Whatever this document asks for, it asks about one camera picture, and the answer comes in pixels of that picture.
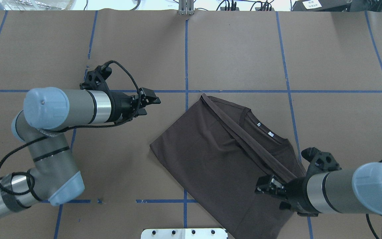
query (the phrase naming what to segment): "label sticker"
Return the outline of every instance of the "label sticker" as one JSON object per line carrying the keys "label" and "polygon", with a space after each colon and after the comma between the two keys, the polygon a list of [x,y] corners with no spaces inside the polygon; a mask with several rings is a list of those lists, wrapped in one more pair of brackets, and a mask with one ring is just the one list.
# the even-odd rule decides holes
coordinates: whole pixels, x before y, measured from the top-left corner
{"label": "label sticker", "polygon": [[318,0],[309,0],[302,3],[306,9],[317,9],[322,7]]}

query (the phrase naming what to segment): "brown t-shirt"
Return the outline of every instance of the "brown t-shirt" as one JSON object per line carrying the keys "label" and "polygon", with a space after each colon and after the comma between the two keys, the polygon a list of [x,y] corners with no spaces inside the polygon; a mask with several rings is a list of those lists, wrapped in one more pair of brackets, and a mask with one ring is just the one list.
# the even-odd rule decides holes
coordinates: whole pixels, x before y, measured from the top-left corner
{"label": "brown t-shirt", "polygon": [[292,212],[255,194],[259,177],[305,175],[288,141],[249,108],[203,94],[151,145],[160,163],[236,239],[274,239]]}

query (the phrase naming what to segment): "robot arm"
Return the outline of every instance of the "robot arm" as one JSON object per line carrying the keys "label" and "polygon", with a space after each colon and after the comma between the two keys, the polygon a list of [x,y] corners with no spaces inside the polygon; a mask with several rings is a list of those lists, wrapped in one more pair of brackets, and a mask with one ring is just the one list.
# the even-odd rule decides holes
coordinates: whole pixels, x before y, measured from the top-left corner
{"label": "robot arm", "polygon": [[260,177],[255,193],[280,198],[280,209],[295,211],[300,216],[319,213],[382,216],[382,162],[343,170],[328,152],[308,148],[301,154],[310,162],[305,177],[288,183],[274,175]]}
{"label": "robot arm", "polygon": [[[117,126],[146,115],[145,106],[160,104],[154,91],[138,88],[120,64],[136,86],[137,95],[111,91],[105,82],[111,74],[108,67],[111,63],[118,64],[110,61],[89,71],[80,90],[48,87],[35,88],[26,94],[23,110],[12,122],[12,132],[17,139],[27,142],[24,146],[28,147],[35,168],[0,178],[0,218],[42,200],[57,206],[83,192],[82,176],[63,132],[78,127]],[[105,122],[114,124],[89,125]]]}

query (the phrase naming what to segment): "blue joint cap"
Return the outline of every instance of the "blue joint cap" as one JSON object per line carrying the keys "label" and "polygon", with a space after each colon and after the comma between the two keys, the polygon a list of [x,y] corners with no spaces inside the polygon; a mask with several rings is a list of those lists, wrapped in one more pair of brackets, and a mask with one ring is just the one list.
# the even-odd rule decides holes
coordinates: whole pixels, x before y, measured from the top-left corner
{"label": "blue joint cap", "polygon": [[20,140],[21,142],[25,142],[22,138],[20,138],[19,134],[17,133],[17,128],[16,128],[16,122],[17,122],[17,118],[19,117],[21,112],[19,112],[13,119],[13,121],[11,122],[11,132],[13,133],[14,137],[18,140]]}
{"label": "blue joint cap", "polygon": [[356,169],[352,187],[367,209],[382,215],[382,162],[367,163]]}
{"label": "blue joint cap", "polygon": [[66,203],[77,196],[81,195],[85,190],[85,185],[82,180],[81,172],[78,171],[73,177],[67,180],[57,191],[48,198],[52,206],[58,206]]}
{"label": "blue joint cap", "polygon": [[55,87],[31,89],[23,102],[26,121],[35,128],[59,127],[66,120],[69,110],[67,95]]}

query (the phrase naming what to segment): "metal bracket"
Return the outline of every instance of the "metal bracket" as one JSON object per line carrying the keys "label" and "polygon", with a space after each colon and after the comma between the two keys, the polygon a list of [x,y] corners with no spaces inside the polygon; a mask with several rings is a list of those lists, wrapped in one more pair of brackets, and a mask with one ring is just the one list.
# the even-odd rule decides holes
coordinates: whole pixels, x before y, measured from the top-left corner
{"label": "metal bracket", "polygon": [[223,228],[145,229],[141,239],[227,239]]}
{"label": "metal bracket", "polygon": [[194,0],[178,0],[179,15],[194,15]]}

